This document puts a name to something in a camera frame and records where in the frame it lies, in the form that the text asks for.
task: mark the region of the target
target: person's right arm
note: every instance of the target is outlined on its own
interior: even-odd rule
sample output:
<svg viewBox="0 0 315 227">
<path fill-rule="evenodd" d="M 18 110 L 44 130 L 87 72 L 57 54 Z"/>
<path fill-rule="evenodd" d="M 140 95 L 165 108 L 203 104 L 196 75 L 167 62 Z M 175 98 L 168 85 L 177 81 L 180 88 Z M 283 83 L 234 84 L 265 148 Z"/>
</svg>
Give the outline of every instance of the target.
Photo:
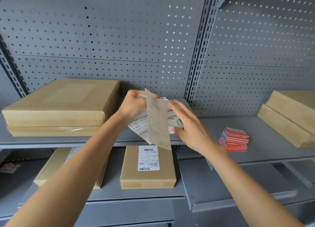
<svg viewBox="0 0 315 227">
<path fill-rule="evenodd" d="M 168 102 L 183 121 L 184 131 L 172 127 L 188 147 L 207 158 L 221 177 L 235 203 L 250 227 L 303 226 L 274 197 L 261 187 L 228 154 L 226 149 L 212 140 L 207 130 L 184 104 Z"/>
</svg>

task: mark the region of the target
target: person's left hand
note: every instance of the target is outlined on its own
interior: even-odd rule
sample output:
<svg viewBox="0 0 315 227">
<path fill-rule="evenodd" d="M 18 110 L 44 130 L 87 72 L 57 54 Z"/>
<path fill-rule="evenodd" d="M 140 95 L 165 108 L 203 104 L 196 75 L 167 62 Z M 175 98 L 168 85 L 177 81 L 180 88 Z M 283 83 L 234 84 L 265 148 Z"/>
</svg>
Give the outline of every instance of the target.
<svg viewBox="0 0 315 227">
<path fill-rule="evenodd" d="M 138 94 L 145 95 L 144 90 L 129 90 L 118 110 L 129 122 L 143 112 L 147 105 L 146 98 L 138 98 Z"/>
</svg>

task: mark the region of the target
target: stack of red cards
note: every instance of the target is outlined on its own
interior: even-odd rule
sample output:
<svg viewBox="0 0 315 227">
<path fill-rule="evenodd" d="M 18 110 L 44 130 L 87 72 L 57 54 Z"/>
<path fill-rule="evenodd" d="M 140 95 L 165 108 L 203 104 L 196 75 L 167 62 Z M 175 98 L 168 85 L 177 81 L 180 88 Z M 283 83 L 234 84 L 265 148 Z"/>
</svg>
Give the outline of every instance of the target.
<svg viewBox="0 0 315 227">
<path fill-rule="evenodd" d="M 227 151 L 243 152 L 247 150 L 249 140 L 249 135 L 244 131 L 225 127 L 219 142 Z"/>
</svg>

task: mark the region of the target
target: barcode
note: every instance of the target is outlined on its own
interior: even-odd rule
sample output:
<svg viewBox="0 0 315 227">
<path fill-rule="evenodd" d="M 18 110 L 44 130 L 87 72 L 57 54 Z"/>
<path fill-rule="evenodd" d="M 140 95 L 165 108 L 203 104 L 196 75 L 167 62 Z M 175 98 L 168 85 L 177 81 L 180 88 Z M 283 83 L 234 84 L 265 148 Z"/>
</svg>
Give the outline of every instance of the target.
<svg viewBox="0 0 315 227">
<path fill-rule="evenodd" d="M 170 117 L 168 117 L 167 119 L 170 120 L 171 118 L 177 117 L 176 115 L 172 115 Z"/>
</svg>

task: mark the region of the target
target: person's right hand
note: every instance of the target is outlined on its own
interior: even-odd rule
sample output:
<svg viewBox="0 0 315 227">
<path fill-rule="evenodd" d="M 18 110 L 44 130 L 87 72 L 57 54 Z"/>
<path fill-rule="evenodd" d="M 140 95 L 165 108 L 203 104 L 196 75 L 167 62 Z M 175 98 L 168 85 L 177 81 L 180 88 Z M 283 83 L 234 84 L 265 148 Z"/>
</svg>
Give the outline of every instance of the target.
<svg viewBox="0 0 315 227">
<path fill-rule="evenodd" d="M 189 108 L 177 100 L 173 100 L 173 102 L 179 106 L 180 109 L 171 101 L 168 101 L 168 104 L 182 120 L 184 131 L 178 127 L 171 127 L 172 130 L 188 147 L 205 156 L 207 151 L 217 146 L 217 144 L 212 140 L 198 117 Z"/>
</svg>

